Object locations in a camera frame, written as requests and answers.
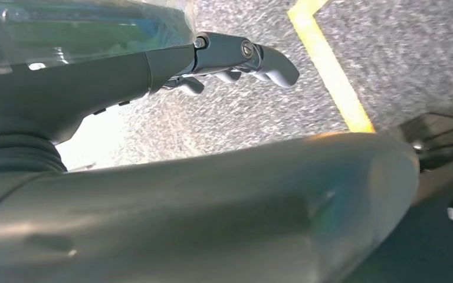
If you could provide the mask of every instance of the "robotic hand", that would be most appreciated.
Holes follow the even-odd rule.
[[[281,87],[291,87],[300,73],[282,53],[244,37],[202,32],[194,42],[194,61],[172,77],[164,89],[180,88],[190,94],[200,94],[204,85],[196,79],[214,75],[226,83],[238,81],[242,73]]]

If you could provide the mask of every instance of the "plastic sheet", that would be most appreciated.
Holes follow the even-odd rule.
[[[0,74],[193,42],[193,0],[0,0]]]

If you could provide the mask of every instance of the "yellow floor marking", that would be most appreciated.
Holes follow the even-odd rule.
[[[350,131],[374,133],[367,113],[313,15],[328,0],[299,0],[289,18]]]

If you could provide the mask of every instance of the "speckled floor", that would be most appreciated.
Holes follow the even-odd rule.
[[[199,96],[167,91],[110,108],[58,147],[66,165],[146,163],[346,130],[287,17],[295,2],[199,0],[197,22],[199,31],[278,48],[300,69],[295,87],[207,78]],[[428,110],[453,113],[453,1],[330,0],[316,18],[379,130]]]

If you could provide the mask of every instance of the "screw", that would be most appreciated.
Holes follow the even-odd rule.
[[[193,46],[195,46],[195,48],[205,48],[207,45],[207,42],[206,42],[206,39],[204,39],[204,37],[197,37],[195,38],[195,41],[193,42]]]
[[[242,51],[242,56],[246,59],[251,59],[252,56],[254,55],[254,46],[251,41],[249,40],[244,40],[241,43],[241,51]]]

